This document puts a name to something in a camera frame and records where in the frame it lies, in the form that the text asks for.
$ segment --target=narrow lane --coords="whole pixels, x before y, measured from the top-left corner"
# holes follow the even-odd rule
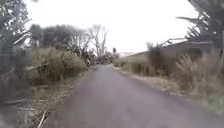
[[[224,128],[223,118],[108,66],[90,72],[77,91],[47,128]]]

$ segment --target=bush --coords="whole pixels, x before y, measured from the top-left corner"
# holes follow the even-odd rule
[[[75,54],[55,48],[34,50],[32,64],[34,68],[30,71],[29,78],[34,83],[59,81],[86,69],[84,62]]]
[[[163,72],[165,75],[170,73],[170,62],[163,54],[159,46],[149,47],[148,61],[154,70]]]
[[[183,57],[176,63],[174,76],[179,82],[180,89],[194,94],[209,95],[223,90],[219,57],[215,54],[204,54],[197,61],[189,56]]]

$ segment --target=overcast sky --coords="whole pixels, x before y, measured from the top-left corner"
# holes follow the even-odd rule
[[[27,8],[31,23],[43,27],[101,24],[109,30],[107,46],[118,52],[141,52],[148,41],[184,37],[189,24],[176,17],[195,15],[188,0],[28,0]]]

